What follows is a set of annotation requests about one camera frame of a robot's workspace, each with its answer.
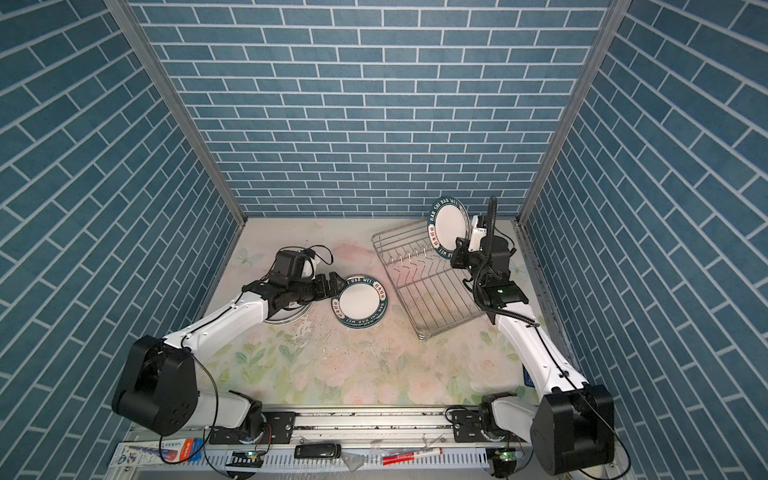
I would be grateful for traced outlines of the metal wire dish rack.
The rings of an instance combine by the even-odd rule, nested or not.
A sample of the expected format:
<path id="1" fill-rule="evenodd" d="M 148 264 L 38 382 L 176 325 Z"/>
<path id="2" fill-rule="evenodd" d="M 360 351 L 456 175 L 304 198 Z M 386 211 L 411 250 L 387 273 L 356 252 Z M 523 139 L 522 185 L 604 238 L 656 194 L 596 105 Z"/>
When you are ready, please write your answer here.
<path id="1" fill-rule="evenodd" d="M 484 315 L 463 283 L 468 272 L 452 268 L 434 250 L 425 220 L 375 233 L 372 245 L 420 340 Z"/>

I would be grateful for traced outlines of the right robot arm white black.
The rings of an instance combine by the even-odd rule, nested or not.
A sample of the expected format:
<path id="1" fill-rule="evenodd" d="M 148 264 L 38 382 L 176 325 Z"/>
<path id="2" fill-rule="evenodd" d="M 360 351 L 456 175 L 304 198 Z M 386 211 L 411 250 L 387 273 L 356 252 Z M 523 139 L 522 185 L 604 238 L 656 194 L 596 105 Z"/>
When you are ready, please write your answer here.
<path id="1" fill-rule="evenodd" d="M 565 358 L 536 320 L 529 299 L 510 278 L 503 237 L 458 238 L 450 260 L 470 274 L 475 305 L 510 342 L 540 398 L 532 407 L 511 396 L 484 402 L 490 430 L 530 443 L 551 476 L 611 463 L 615 458 L 614 400 Z"/>

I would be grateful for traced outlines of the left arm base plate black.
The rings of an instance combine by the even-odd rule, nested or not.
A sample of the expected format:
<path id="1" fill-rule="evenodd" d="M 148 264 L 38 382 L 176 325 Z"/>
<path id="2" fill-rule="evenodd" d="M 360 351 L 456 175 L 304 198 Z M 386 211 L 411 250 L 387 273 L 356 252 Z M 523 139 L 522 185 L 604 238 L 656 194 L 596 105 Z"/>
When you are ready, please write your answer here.
<path id="1" fill-rule="evenodd" d="M 262 412 L 246 419 L 238 428 L 215 427 L 209 443 L 232 446 L 289 444 L 296 418 L 297 414 L 291 411 Z"/>

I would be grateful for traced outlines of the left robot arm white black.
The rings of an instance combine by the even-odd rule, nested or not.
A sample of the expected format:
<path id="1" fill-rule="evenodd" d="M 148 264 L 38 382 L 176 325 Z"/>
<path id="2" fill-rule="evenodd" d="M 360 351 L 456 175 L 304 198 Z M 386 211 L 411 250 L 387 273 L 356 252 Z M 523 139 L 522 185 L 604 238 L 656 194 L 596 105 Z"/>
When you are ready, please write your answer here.
<path id="1" fill-rule="evenodd" d="M 257 441 L 266 420 L 262 403 L 244 393 L 225 393 L 215 381 L 209 391 L 197 372 L 212 375 L 208 359 L 247 330 L 289 306 L 330 299 L 348 282 L 332 272 L 298 280 L 256 280 L 226 306 L 162 338 L 145 335 L 130 347 L 113 395 L 112 411 L 167 437 L 184 428 L 219 427 Z"/>

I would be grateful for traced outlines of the blue box by right arm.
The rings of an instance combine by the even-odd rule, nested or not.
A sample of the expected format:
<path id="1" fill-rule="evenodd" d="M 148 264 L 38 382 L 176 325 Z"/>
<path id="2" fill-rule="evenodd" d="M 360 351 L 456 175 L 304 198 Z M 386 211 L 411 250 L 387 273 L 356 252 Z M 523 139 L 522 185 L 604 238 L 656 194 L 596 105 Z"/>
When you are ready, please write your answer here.
<path id="1" fill-rule="evenodd" d="M 522 372 L 523 372 L 523 383 L 524 383 L 524 385 L 526 387 L 529 387 L 529 388 L 534 388 L 535 387 L 534 382 L 533 382 L 532 377 L 530 376 L 529 372 L 527 371 L 527 369 L 523 368 Z"/>

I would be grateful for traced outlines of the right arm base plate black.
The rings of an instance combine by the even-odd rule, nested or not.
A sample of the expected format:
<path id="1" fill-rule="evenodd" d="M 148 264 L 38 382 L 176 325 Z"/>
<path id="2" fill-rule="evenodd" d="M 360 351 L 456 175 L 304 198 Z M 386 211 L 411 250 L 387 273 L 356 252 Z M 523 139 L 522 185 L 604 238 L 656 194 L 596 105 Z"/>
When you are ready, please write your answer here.
<path id="1" fill-rule="evenodd" d="M 455 443 L 523 442 L 522 438 L 508 431 L 492 433 L 486 430 L 483 427 L 481 415 L 478 411 L 448 409 L 444 412 L 444 416 L 450 424 Z"/>

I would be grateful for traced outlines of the white plate red characters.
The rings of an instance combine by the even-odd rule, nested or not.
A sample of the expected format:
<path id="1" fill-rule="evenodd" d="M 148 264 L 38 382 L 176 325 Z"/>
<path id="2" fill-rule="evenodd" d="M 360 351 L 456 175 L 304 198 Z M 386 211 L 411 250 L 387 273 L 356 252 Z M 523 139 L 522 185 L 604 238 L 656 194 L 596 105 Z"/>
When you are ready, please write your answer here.
<path id="1" fill-rule="evenodd" d="M 306 314 L 310 310 L 310 308 L 311 306 L 307 304 L 307 305 L 296 305 L 286 309 L 282 309 L 276 312 L 270 318 L 266 319 L 265 323 L 270 325 L 287 324 L 299 319 L 302 315 Z"/>

